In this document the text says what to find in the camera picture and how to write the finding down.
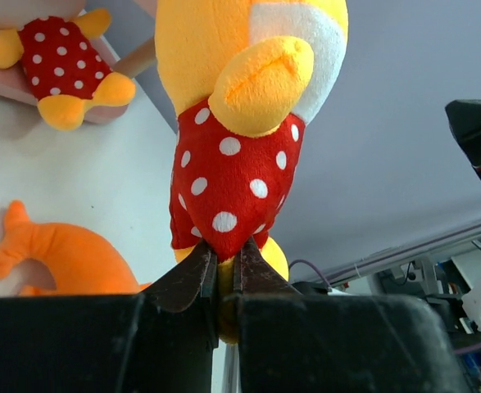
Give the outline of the orange shark plush back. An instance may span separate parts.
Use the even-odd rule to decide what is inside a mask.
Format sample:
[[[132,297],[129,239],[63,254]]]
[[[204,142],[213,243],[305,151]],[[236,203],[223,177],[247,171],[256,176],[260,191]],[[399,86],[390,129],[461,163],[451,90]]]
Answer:
[[[56,288],[25,285],[22,296],[134,294],[150,286],[135,278],[125,259],[99,234],[67,223],[35,223],[22,201],[12,201],[3,219],[0,280],[26,260],[42,263]]]

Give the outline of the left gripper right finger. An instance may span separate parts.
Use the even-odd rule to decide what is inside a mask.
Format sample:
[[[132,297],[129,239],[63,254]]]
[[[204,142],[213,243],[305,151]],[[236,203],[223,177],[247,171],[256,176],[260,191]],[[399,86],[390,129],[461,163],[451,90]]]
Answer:
[[[299,392],[294,365],[301,339],[294,307],[299,293],[249,239],[234,258],[234,305],[244,392]]]

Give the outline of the yellow plush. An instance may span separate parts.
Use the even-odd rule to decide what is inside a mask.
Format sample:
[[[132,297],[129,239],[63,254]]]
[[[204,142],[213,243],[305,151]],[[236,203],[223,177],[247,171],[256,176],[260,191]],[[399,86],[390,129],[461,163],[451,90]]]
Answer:
[[[157,70],[178,120],[171,246],[177,261],[199,242],[211,247],[221,297],[248,241],[288,276],[270,230],[306,127],[338,78],[348,27],[344,1],[157,4]]]
[[[77,129],[96,106],[133,100],[134,81],[112,69],[94,47],[112,22],[98,8],[78,16],[37,16],[0,28],[0,70],[20,66],[42,119],[57,130]]]

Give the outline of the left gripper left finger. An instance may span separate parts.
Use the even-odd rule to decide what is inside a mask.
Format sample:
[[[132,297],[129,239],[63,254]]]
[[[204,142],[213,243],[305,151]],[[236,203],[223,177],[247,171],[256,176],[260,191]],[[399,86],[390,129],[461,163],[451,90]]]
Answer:
[[[146,291],[139,324],[141,392],[209,392],[217,259],[198,244]]]

